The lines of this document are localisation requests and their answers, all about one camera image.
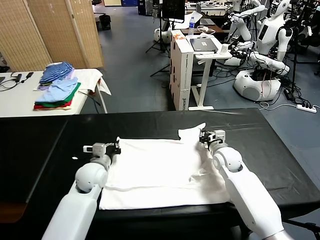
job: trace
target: white table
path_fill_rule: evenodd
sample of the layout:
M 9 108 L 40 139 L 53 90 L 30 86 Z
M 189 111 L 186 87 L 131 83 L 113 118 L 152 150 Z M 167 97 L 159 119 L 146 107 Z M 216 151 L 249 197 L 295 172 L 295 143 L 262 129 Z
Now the white table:
M 26 79 L 26 75 L 28 73 L 29 72 L 15 72 L 13 76 L 22 74 L 21 80 L 24 80 Z M 0 73 L 0 77 L 5 77 L 5 80 L 9 80 L 12 79 L 12 77 L 10 77 L 10 74 L 11 72 Z M 43 71 L 35 71 L 32 77 L 30 77 L 24 83 L 20 82 L 15 88 L 8 91 L 0 91 L 0 118 L 79 114 L 87 99 L 87 95 L 85 94 L 89 94 L 89 89 L 93 88 L 94 90 L 96 85 L 98 86 L 98 94 L 100 96 L 104 112 L 107 113 L 106 105 L 101 95 L 101 91 L 106 92 L 110 95 L 111 93 L 107 85 L 104 85 L 105 82 L 102 79 L 102 74 L 97 69 L 76 69 L 74 71 L 74 76 L 78 78 L 78 82 L 80 82 L 81 85 L 72 99 L 72 103 L 70 106 L 71 109 L 34 110 L 35 100 L 44 94 L 44 91 L 35 90 L 39 85 L 39 81 L 42 75 Z M 99 87 L 101 81 L 103 82 L 102 88 Z
M 186 36 L 186 39 L 190 43 L 190 39 L 196 39 L 200 38 L 199 35 L 193 35 L 193 36 Z M 191 90 L 196 102 L 197 106 L 190 106 L 188 109 L 190 111 L 195 110 L 213 110 L 213 106 L 204 106 L 204 99 L 206 95 L 207 85 L 209 81 L 209 72 L 210 72 L 210 66 L 213 60 L 216 59 L 230 59 L 232 58 L 232 55 L 230 52 L 226 52 L 224 54 L 221 54 L 220 51 L 222 49 L 222 44 L 219 42 L 218 39 L 216 39 L 214 36 L 210 37 L 210 39 L 213 41 L 215 46 L 218 48 L 217 53 L 209 52 L 209 51 L 195 51 L 194 55 L 195 58 L 200 60 L 198 64 L 205 63 L 203 76 L 202 76 L 202 82 L 201 85 L 195 85 L 191 86 Z
M 191 11 L 196 11 L 197 8 L 195 5 L 189 5 L 188 3 L 185 4 L 186 6 L 186 10 L 187 12 L 191 12 Z M 228 5 L 212 5 L 212 6 L 207 6 L 207 7 L 204 7 L 202 6 L 201 7 L 201 12 L 206 12 L 206 14 L 208 16 L 224 16 L 226 14 L 226 11 L 228 9 L 230 9 L 231 7 L 228 6 Z

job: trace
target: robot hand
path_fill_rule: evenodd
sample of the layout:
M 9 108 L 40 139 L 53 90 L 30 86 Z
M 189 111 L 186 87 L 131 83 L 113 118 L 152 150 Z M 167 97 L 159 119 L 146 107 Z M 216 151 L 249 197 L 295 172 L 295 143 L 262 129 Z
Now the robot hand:
M 60 201 L 42 237 L 43 240 L 84 240 L 97 209 L 97 200 L 108 177 L 114 154 L 120 154 L 119 140 L 115 143 L 95 143 L 84 146 L 92 153 L 90 163 L 75 174 L 75 181 Z
M 282 225 L 280 210 L 259 178 L 226 143 L 223 130 L 202 131 L 199 141 L 209 150 L 245 225 L 264 240 L 292 240 Z

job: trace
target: plastic bottle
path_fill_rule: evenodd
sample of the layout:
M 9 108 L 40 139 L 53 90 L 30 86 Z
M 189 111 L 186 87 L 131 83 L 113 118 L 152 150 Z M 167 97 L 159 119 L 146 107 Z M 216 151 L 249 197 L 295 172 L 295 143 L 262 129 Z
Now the plastic bottle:
M 189 23 L 189 33 L 188 35 L 193 36 L 195 30 L 195 18 L 192 16 Z

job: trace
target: stack of folded clothes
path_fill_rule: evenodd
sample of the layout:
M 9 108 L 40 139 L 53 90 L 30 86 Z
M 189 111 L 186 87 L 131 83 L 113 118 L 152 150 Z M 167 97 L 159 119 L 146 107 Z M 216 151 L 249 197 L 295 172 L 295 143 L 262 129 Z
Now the stack of folded clothes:
M 67 62 L 48 65 L 43 72 L 37 89 L 47 90 L 54 81 L 70 78 L 74 70 L 73 66 Z
M 71 77 L 71 72 L 65 74 L 65 71 L 59 72 L 59 70 L 61 70 L 61 68 L 51 68 L 50 72 L 52 76 L 45 73 L 46 71 L 43 73 L 42 79 L 44 78 L 46 80 L 54 80 L 48 86 L 47 91 L 35 101 L 33 107 L 34 110 L 70 109 L 72 99 L 79 89 L 80 83 L 78 82 L 77 77 Z

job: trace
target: orange sticker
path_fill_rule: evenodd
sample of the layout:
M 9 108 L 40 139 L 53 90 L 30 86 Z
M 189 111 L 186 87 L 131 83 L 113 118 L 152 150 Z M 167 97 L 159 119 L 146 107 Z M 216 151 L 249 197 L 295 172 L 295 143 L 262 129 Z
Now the orange sticker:
M 174 36 L 174 39 L 175 40 L 182 40 L 182 39 L 186 39 L 186 37 L 182 34 L 180 34 L 180 33 L 178 33 L 177 35 L 175 35 Z

